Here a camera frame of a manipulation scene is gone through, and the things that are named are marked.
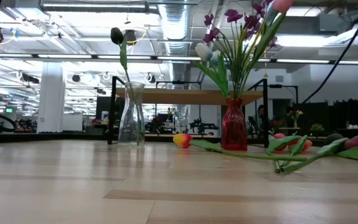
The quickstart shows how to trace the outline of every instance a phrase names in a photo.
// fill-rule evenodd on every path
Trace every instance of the ceiling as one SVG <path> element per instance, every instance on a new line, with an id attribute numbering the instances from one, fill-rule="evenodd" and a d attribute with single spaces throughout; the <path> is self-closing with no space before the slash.
<path id="1" fill-rule="evenodd" d="M 136 44 L 128 46 L 129 55 L 168 55 L 166 36 L 177 32 L 172 26 L 162 27 L 162 18 L 158 9 L 165 4 L 185 5 L 189 9 L 188 35 L 179 43 L 190 46 L 187 55 L 196 56 L 195 46 L 202 42 L 207 28 L 204 25 L 205 14 L 215 14 L 219 17 L 227 9 L 237 9 L 245 14 L 252 14 L 253 1 L 148 1 L 150 11 L 142 13 L 145 7 L 144 1 L 74 1 L 72 0 L 44 0 L 42 5 L 6 5 L 0 7 L 0 27 L 4 36 L 0 44 L 0 53 L 23 53 L 23 54 L 92 54 L 92 55 L 117 55 L 118 46 L 110 40 L 110 30 L 118 27 L 123 32 L 134 30 L 137 38 Z M 296 1 L 289 10 L 287 19 L 278 31 L 279 47 L 270 49 L 266 53 L 267 58 L 297 58 L 313 60 L 336 60 L 343 50 L 349 37 L 353 34 L 349 26 L 351 16 L 347 13 L 357 12 L 358 0 L 351 1 Z M 321 32 L 311 24 L 318 24 L 321 16 L 333 16 L 340 25 L 350 28 L 348 32 Z M 219 24 L 220 29 L 232 39 L 230 24 L 225 19 Z M 345 60 L 358 60 L 358 39 Z M 21 102 L 31 103 L 34 109 L 21 110 L 21 113 L 36 113 L 39 86 L 33 88 L 19 88 L 26 86 L 18 79 L 21 73 L 31 75 L 42 81 L 42 61 L 33 60 L 4 60 L 0 59 L 0 85 L 6 85 L 0 90 L 0 104 L 13 105 L 10 103 L 12 97 L 22 99 Z M 83 110 L 66 104 L 66 112 L 82 112 L 94 114 L 95 102 L 93 98 L 98 96 L 95 89 L 78 89 L 97 85 L 109 95 L 111 89 L 111 77 L 113 75 L 124 79 L 124 70 L 118 62 L 63 62 L 68 74 L 66 92 L 67 101 L 72 99 L 81 100 Z M 156 80 L 171 81 L 172 70 L 169 63 L 130 63 L 129 76 L 132 82 L 145 83 L 148 88 L 155 88 L 155 84 L 149 83 L 145 77 L 154 75 Z M 268 64 L 267 68 L 287 69 L 291 71 L 294 65 L 290 64 Z M 73 82 L 72 76 L 88 76 L 97 80 L 94 82 Z M 188 80 L 197 80 L 198 76 L 190 74 Z"/>

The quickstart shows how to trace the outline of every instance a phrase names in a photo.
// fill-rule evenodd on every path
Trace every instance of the red glass vase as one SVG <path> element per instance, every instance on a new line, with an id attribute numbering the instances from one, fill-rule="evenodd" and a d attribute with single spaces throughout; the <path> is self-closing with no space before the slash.
<path id="1" fill-rule="evenodd" d="M 246 151 L 247 127 L 246 119 L 241 112 L 242 99 L 226 100 L 227 111 L 223 119 L 222 147 L 228 151 Z"/>

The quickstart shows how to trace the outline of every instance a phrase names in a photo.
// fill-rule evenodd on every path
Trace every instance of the wooden shelf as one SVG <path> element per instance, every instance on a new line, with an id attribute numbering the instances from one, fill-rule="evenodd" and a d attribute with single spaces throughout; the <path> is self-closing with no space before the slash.
<path id="1" fill-rule="evenodd" d="M 125 89 L 117 88 L 117 95 L 125 98 Z M 243 105 L 263 97 L 262 91 L 244 91 Z M 167 90 L 146 88 L 143 103 L 183 105 L 226 105 L 226 98 L 220 90 Z"/>

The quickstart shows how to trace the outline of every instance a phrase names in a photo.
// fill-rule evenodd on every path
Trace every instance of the white column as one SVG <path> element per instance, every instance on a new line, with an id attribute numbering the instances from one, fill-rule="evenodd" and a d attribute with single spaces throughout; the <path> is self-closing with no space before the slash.
<path id="1" fill-rule="evenodd" d="M 38 133 L 62 131 L 66 77 L 63 63 L 44 62 L 38 112 Z"/>

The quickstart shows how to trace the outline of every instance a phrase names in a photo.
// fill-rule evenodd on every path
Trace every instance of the bouquet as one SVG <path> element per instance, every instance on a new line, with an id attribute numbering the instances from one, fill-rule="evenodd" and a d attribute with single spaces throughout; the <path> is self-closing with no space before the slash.
<path id="1" fill-rule="evenodd" d="M 205 35 L 205 43 L 213 43 L 218 49 L 204 43 L 196 46 L 196 52 L 202 61 L 211 62 L 211 68 L 195 63 L 207 74 L 227 98 L 240 98 L 251 69 L 263 56 L 267 47 L 276 46 L 275 34 L 284 21 L 285 14 L 292 6 L 293 0 L 265 0 L 261 5 L 254 4 L 256 15 L 239 14 L 229 9 L 224 14 L 231 25 L 234 43 L 213 25 L 214 15 L 205 16 L 205 25 L 210 29 Z M 244 17 L 244 24 L 239 22 Z M 232 76 L 233 94 L 227 81 L 227 68 Z"/>

